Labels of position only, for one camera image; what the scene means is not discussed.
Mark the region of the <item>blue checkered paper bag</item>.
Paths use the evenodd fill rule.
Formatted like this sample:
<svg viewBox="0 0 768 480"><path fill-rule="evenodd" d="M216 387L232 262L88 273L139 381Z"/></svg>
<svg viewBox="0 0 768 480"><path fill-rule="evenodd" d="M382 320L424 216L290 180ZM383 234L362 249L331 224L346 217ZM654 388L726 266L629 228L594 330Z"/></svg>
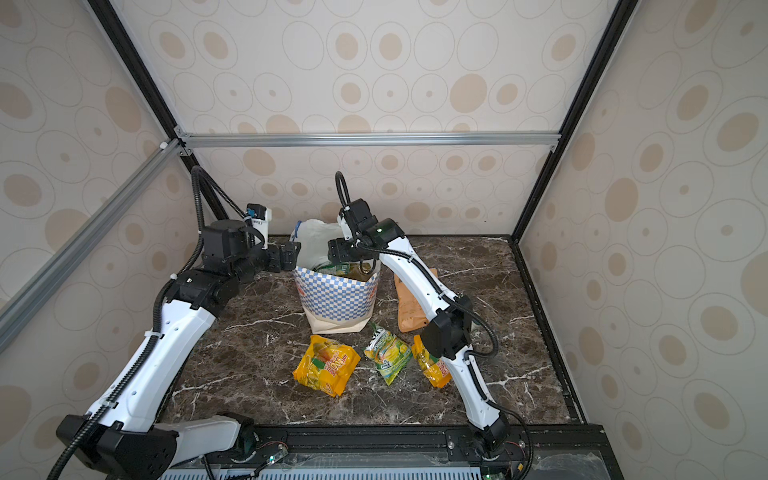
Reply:
<svg viewBox="0 0 768 480"><path fill-rule="evenodd" d="M314 271L330 263L328 241L342 238L336 224L310 219L296 224L290 240L301 244L293 277L299 299L314 334L342 334L361 331L372 318L380 278L380 266L374 267L367 282L324 275Z"/></svg>

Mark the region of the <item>brown kraft snack pouch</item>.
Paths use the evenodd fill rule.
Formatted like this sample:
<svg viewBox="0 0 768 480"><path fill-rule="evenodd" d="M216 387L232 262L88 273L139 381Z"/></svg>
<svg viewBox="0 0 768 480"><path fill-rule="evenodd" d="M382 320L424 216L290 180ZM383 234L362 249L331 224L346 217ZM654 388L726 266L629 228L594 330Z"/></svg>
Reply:
<svg viewBox="0 0 768 480"><path fill-rule="evenodd" d="M429 321L423 309L397 275L394 276L394 285L398 295L399 330L402 333L408 333L425 327Z"/></svg>

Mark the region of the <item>yellow orange snack bag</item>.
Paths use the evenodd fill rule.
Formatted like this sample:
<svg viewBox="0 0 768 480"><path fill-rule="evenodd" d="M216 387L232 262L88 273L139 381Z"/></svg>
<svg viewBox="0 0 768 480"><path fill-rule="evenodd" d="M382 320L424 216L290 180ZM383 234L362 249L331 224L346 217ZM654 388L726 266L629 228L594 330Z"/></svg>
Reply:
<svg viewBox="0 0 768 480"><path fill-rule="evenodd" d="M359 361L360 356L352 347L312 335L305 354L293 371L293 378L310 389L338 397L345 391Z"/></svg>

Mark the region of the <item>green spring tea candy bag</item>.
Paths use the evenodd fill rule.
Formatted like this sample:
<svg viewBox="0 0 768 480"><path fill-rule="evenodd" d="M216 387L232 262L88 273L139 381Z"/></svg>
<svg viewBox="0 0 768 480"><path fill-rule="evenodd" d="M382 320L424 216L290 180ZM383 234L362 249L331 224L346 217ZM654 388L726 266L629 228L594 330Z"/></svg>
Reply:
<svg viewBox="0 0 768 480"><path fill-rule="evenodd" d="M373 324L373 334L364 349L387 385L391 385L412 358L411 347L386 328Z"/></svg>

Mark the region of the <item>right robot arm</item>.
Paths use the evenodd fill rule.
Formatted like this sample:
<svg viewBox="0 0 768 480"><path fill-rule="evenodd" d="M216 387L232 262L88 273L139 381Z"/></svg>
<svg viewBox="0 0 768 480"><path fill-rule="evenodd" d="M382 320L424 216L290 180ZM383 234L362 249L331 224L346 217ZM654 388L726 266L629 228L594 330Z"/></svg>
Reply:
<svg viewBox="0 0 768 480"><path fill-rule="evenodd" d="M534 445L523 417L494 401L477 360L493 358L499 339L473 311L471 300L446 287L420 259L400 226L379 220L363 199L352 200L342 172L334 182L341 208L337 217L343 236L328 242L332 263L377 260L389 268L415 297L427 319L421 339L427 351L443 361L458 388L468 423L482 457L491 459L511 442L514 419L523 432L521 467L511 477L524 479L534 460Z"/></svg>

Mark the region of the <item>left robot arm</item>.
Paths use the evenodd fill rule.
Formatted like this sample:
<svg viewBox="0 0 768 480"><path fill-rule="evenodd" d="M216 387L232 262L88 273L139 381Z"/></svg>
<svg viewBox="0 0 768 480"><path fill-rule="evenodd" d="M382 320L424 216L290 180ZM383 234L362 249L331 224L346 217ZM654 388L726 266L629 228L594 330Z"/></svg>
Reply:
<svg viewBox="0 0 768 480"><path fill-rule="evenodd" d="M238 209L237 219L206 223L203 186L224 190L200 166L191 171L198 239L190 258L161 287L152 325L115 381L84 415L67 415L56 435L64 449L48 476L58 479L72 458L116 479L158 479L170 467L211 453L240 458L255 450L250 419L235 414L160 424L158 412L192 350L230 300L263 272L295 268L301 246L268 240L269 211Z"/></svg>

